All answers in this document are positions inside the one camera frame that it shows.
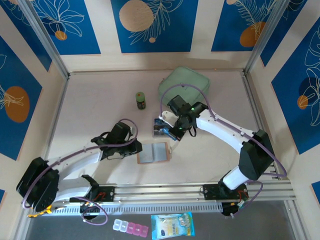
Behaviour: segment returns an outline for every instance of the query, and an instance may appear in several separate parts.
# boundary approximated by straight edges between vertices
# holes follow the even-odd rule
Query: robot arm
[[[164,132],[172,139],[180,141],[186,131],[198,128],[215,135],[239,153],[238,166],[220,181],[220,185],[224,185],[228,190],[233,191],[248,180],[258,180],[273,162],[273,159],[255,142],[244,137],[247,135],[254,138],[273,153],[269,137],[263,130],[254,133],[222,118],[215,112],[212,117],[206,105],[196,102],[191,106],[179,95],[168,103],[168,107],[173,113],[164,111],[159,118],[171,126]]]
[[[52,159],[50,162],[54,163],[50,166],[49,161],[38,157],[30,163],[16,190],[26,198],[26,202],[36,212],[44,211],[53,202],[74,197],[93,200],[104,191],[105,187],[100,187],[88,175],[82,175],[76,179],[67,179],[67,177],[89,164],[110,159],[114,154],[124,158],[141,152],[142,144],[136,138],[129,140],[132,135],[131,128],[119,121],[110,132],[104,132],[91,140],[97,146],[83,148],[70,155]],[[66,159],[71,162],[61,164],[62,160]]]

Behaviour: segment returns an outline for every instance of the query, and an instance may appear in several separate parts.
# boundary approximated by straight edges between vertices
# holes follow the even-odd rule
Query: pill organizer
[[[133,222],[115,219],[112,229],[115,231],[120,231],[122,233],[133,234],[135,236],[146,238],[148,236],[149,227]]]

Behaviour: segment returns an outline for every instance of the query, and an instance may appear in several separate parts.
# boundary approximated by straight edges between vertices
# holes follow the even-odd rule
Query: snack packet
[[[151,216],[152,240],[177,236],[195,236],[191,212]]]

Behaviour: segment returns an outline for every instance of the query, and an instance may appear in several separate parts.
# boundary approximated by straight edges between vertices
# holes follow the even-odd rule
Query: metal frame
[[[47,50],[53,62],[56,63],[61,75],[67,80],[70,74],[32,4],[29,0],[17,0],[17,2],[19,3],[19,6],[26,16],[26,19],[29,21],[31,27]],[[255,100],[254,89],[252,89],[251,86],[252,82],[250,82],[248,77],[251,69],[253,68],[255,62],[259,59],[260,54],[270,39],[289,2],[290,0],[277,1],[275,8],[270,14],[267,24],[260,35],[260,38],[252,50],[252,54],[245,68],[243,69],[243,72],[239,70],[239,72],[241,72],[242,81],[253,111],[254,118],[256,120],[256,124],[261,129],[265,129],[265,125],[263,119],[261,118],[262,115],[259,111],[257,101]],[[53,140],[54,131],[59,119],[59,114],[66,94],[67,86],[68,84],[66,83],[58,110],[55,115],[51,137],[48,141],[48,147],[43,154],[45,157],[48,156],[50,150],[50,145]],[[296,203],[296,196],[290,181],[273,179],[263,180],[262,182],[264,184],[264,188],[256,200],[284,201],[295,238],[297,240],[310,239],[308,232],[304,228],[304,222],[300,217],[299,208]],[[183,184],[116,185],[114,202],[103,202],[102,207],[107,211],[108,214],[156,214],[186,211],[221,212],[222,206],[220,202],[204,200],[204,196],[200,193],[200,187],[203,184],[207,184],[207,182]],[[260,186],[256,184],[248,185],[249,196],[254,196],[259,188]],[[79,203],[62,202],[62,204],[65,206],[64,209],[55,210],[48,216],[79,215]],[[26,238],[30,224],[30,218],[27,217],[27,213],[29,212],[29,210],[24,209],[20,211],[20,218],[16,226],[17,231],[13,234],[13,237],[11,237],[12,239],[22,240]]]
[[[267,45],[272,33],[277,27],[278,22],[280,21],[290,1],[291,0],[277,0],[274,9],[272,10],[268,20],[266,21],[263,31],[258,38],[255,46],[253,47],[251,56],[244,68],[245,75],[247,75],[251,71],[256,61],[259,59],[262,51]]]
[[[45,50],[48,52],[52,61],[56,64],[56,67],[58,68],[60,74],[67,81],[70,75],[67,70],[67,67],[62,61],[56,46],[52,42],[51,37],[49,36],[45,26],[43,25],[41,19],[36,13],[34,7],[32,6],[32,3],[29,0],[17,0],[17,2],[26,19],[30,23],[32,29],[34,30],[35,34],[44,46]]]

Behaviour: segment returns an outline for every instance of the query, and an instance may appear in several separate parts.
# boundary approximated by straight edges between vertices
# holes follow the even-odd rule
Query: white floor
[[[153,118],[160,112],[158,85],[171,71],[118,71],[71,75],[50,148],[50,158],[82,148],[91,138],[110,131],[121,118],[139,128],[142,143],[169,141],[153,138]],[[211,79],[209,101],[222,117],[256,131],[245,87],[238,71],[199,70]],[[146,109],[137,108],[135,94],[144,92]],[[186,136],[169,162],[137,164],[137,156],[103,160],[77,173],[89,174],[99,184],[164,184],[218,181],[239,162],[226,143],[201,130]]]

